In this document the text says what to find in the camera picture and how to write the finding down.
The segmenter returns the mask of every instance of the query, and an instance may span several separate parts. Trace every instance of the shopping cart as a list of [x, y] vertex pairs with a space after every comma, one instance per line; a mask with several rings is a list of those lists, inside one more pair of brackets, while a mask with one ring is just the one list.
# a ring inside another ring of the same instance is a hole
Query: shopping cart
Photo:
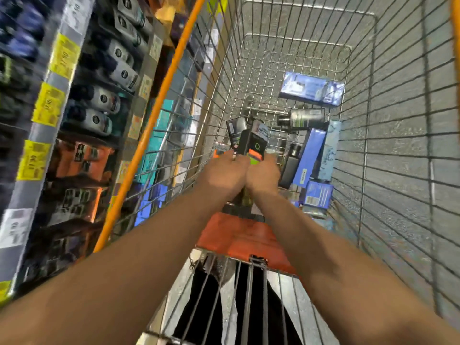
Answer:
[[[326, 77], [346, 84], [342, 105], [327, 111], [328, 119], [342, 121], [328, 211], [334, 231], [385, 262], [460, 329], [460, 148], [453, 51], [458, 46], [454, 39], [459, 35], [459, 10], [458, 0], [197, 0], [175, 59], [180, 59], [196, 20], [207, 47], [205, 66], [192, 97], [177, 92], [184, 102], [171, 110], [151, 170], [163, 170], [156, 184], [164, 191], [146, 200], [144, 194], [155, 187], [147, 182], [140, 193], [126, 197], [177, 61], [163, 83], [96, 250], [131, 230], [141, 211], [149, 208], [149, 215], [154, 214], [192, 187], [214, 143], [227, 142], [228, 119], [263, 120], [270, 128], [269, 147], [281, 162], [289, 145], [305, 138], [283, 132], [275, 123], [278, 116], [301, 106], [278, 98], [284, 73]], [[190, 81], [190, 71], [182, 74]], [[174, 127], [174, 119], [184, 116], [179, 109], [188, 114], [185, 132]], [[133, 213], [119, 217], [125, 199], [141, 197]], [[212, 310], [221, 295], [222, 305], [227, 305], [223, 343], [231, 343], [234, 332], [239, 284], [233, 281], [243, 277], [248, 297], [242, 343], [248, 343], [250, 296], [258, 269], [263, 274], [264, 344], [268, 281], [281, 300], [285, 344], [286, 312], [304, 344], [337, 343], [263, 217], [243, 212], [230, 207], [227, 214], [218, 214], [198, 242], [207, 258], [219, 260], [222, 267]], [[187, 338], [194, 312], [183, 334], [174, 334], [174, 327], [188, 300], [199, 256], [184, 265], [147, 333], [177, 344]], [[228, 269], [235, 273], [224, 285]], [[202, 322], [207, 335], [211, 319]]]

